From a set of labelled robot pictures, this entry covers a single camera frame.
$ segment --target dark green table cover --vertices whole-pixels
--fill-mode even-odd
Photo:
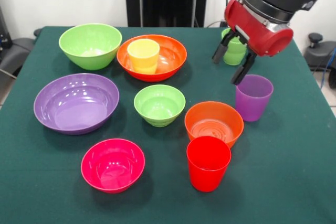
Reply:
[[[211,61],[221,30],[120,28],[123,41],[156,33],[185,45],[187,62],[163,83],[185,94],[186,108],[168,127],[145,123],[133,98],[149,84],[114,60],[94,71],[119,88],[112,118],[95,132],[67,136],[33,114],[46,84],[85,72],[58,47],[66,29],[42,30],[0,110],[0,223],[336,223],[336,120],[294,42],[273,58],[257,59],[251,73],[273,82],[273,96],[260,121],[245,124],[218,190],[205,194],[188,178],[184,115],[201,101],[234,106],[229,80],[236,67]],[[146,167],[129,190],[109,195],[86,184],[80,162],[90,146],[114,137],[137,143]]]

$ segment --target floor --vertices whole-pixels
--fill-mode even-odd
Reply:
[[[325,76],[324,86],[322,88],[322,93],[323,93],[325,99],[327,100],[331,110],[334,112],[334,114],[336,116],[336,90],[332,90],[332,89],[329,88],[329,85],[328,85],[329,73],[326,73],[325,75],[326,76]],[[322,72],[316,72],[314,74],[314,77],[316,79],[317,84],[319,86],[321,86]],[[8,84],[5,88],[0,90],[0,109],[1,109],[2,105],[5,103],[6,98],[7,98],[8,94],[10,93],[14,83],[15,83],[15,80],[11,80],[11,81],[8,82]]]

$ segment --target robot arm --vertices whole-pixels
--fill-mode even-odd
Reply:
[[[317,0],[230,0],[225,20],[231,28],[220,42],[213,61],[219,63],[228,43],[238,37],[247,44],[248,54],[231,83],[238,85],[253,65],[257,55],[274,56],[293,38],[289,21],[298,10],[310,10]]]

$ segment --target yellow cup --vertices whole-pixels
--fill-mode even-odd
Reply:
[[[127,47],[135,72],[154,74],[158,67],[160,45],[152,39],[137,39]]]

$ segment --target green cup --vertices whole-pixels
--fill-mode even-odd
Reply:
[[[222,31],[222,39],[230,31],[231,28],[226,28]],[[243,45],[237,37],[234,37],[228,45],[228,49],[224,54],[224,62],[231,66],[236,66],[241,63],[246,53],[246,46]]]

